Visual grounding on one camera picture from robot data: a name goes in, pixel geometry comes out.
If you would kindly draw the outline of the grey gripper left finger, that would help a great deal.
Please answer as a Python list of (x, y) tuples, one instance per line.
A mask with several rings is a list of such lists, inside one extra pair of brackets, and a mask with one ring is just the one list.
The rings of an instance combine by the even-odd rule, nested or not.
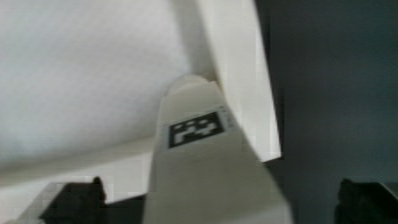
[(88, 183), (67, 183), (39, 215), (44, 224), (101, 224), (104, 199), (99, 177)]

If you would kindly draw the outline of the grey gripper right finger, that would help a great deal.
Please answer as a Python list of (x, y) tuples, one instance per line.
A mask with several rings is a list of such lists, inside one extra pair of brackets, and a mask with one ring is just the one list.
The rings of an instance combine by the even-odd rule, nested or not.
[(398, 224), (398, 182), (341, 181), (334, 224)]

